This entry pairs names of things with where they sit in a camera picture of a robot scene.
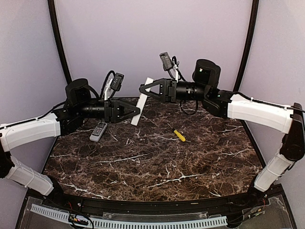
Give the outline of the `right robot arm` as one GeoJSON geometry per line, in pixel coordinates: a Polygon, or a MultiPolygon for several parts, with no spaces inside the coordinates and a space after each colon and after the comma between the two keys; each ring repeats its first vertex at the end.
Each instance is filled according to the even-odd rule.
{"type": "Polygon", "coordinates": [[[256,176],[252,189],[243,197],[243,203],[253,207],[262,193],[293,164],[305,155],[304,110],[298,103],[279,105],[256,100],[241,92],[217,88],[221,68],[206,59],[196,61],[193,81],[185,82],[162,78],[142,84],[139,91],[161,102],[199,101],[210,114],[264,125],[284,134],[281,148],[256,176]]]}

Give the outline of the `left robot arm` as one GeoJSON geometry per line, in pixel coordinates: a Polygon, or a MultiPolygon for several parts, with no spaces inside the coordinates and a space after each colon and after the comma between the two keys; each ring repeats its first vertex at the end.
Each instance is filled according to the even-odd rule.
{"type": "Polygon", "coordinates": [[[103,101],[84,78],[72,81],[65,91],[66,101],[54,106],[48,113],[0,126],[0,177],[48,196],[57,208],[67,204],[60,185],[50,176],[24,165],[11,155],[11,150],[40,139],[73,133],[86,118],[118,123],[140,113],[138,107],[120,99],[103,101]]]}

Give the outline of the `yellow handled screwdriver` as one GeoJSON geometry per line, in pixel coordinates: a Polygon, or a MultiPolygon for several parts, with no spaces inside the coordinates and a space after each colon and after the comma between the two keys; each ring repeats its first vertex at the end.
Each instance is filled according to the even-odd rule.
{"type": "Polygon", "coordinates": [[[185,137],[177,131],[177,129],[173,128],[170,124],[168,124],[168,126],[171,128],[172,132],[182,141],[182,142],[185,142],[186,139],[185,137]]]}

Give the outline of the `white slim remote control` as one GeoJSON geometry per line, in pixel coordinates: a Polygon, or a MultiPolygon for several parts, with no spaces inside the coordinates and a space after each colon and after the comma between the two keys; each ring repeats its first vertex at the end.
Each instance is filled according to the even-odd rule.
{"type": "MultiPolygon", "coordinates": [[[[154,79],[147,77],[145,85],[151,84],[151,83],[153,83],[153,81],[154,81],[154,79]]],[[[140,120],[140,117],[141,117],[141,114],[142,114],[142,111],[143,111],[147,98],[148,98],[148,95],[143,94],[143,93],[140,94],[139,100],[136,105],[136,107],[138,107],[140,109],[140,113],[132,118],[132,121],[131,121],[132,125],[134,125],[134,126],[138,125],[138,122],[140,120]]]]}

